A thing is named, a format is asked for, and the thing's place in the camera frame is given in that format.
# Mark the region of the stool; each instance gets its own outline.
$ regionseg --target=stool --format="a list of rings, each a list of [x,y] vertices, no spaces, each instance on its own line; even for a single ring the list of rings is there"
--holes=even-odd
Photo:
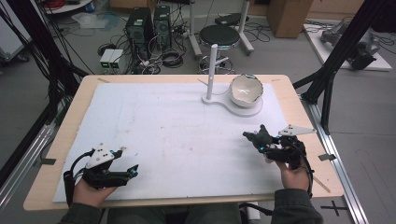
[[[201,43],[204,46],[211,47],[214,44],[218,45],[218,52],[216,59],[222,59],[220,55],[221,50],[232,49],[239,44],[239,33],[235,29],[225,25],[210,25],[201,30],[199,34]],[[209,71],[210,57],[205,56],[199,62],[199,72],[207,74]],[[228,59],[216,65],[215,74],[235,73],[233,70],[233,63]]]

